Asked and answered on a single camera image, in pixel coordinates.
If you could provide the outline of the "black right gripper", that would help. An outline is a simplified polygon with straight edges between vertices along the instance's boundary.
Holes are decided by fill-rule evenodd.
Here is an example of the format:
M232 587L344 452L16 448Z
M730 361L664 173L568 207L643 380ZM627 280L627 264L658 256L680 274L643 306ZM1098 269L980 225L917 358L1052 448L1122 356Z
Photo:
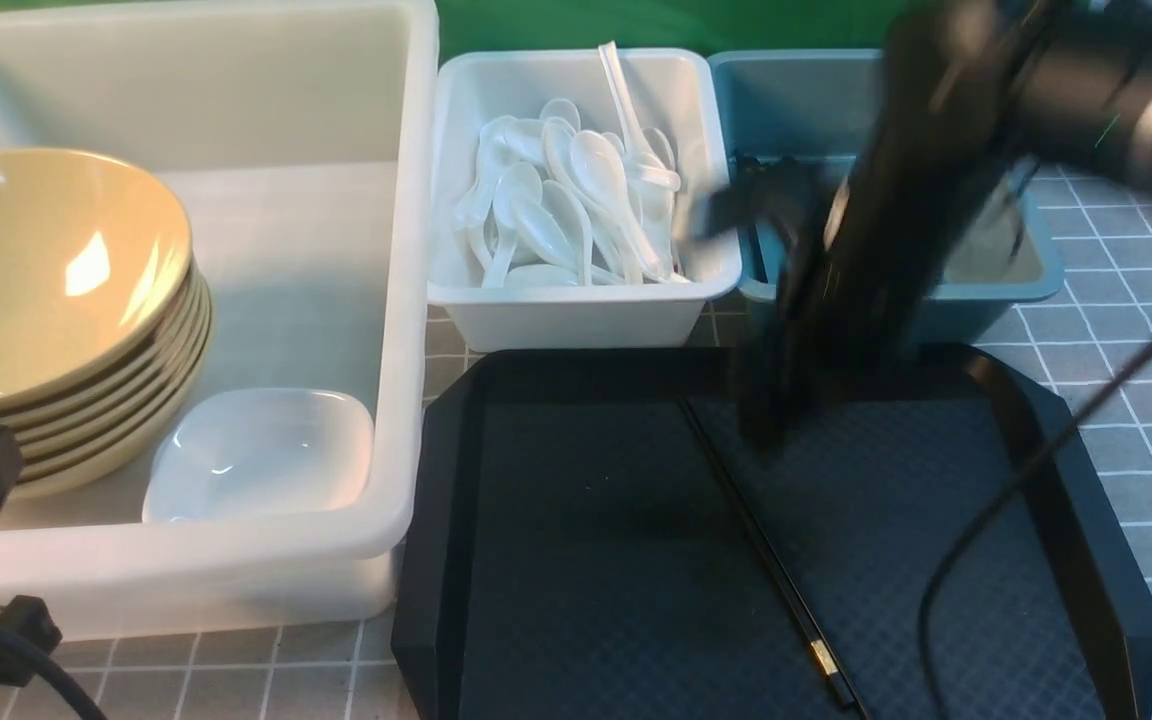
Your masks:
M764 223L786 256L771 314L732 353L738 432L774 454L873 373L1011 161L1005 115L1043 1L929 1L893 18L881 100L826 247L820 164L778 160L703 194L685 249Z

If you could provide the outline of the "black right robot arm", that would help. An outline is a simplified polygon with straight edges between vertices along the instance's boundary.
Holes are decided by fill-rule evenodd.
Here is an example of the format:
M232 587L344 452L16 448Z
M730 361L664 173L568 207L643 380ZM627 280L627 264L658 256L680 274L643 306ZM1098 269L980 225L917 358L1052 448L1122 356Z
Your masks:
M888 26L844 179L788 158L704 197L695 241L764 222L787 251L774 316L733 361L746 442L780 446L842 386L914 353L916 314L1024 158L1152 197L1152 8L915 6Z

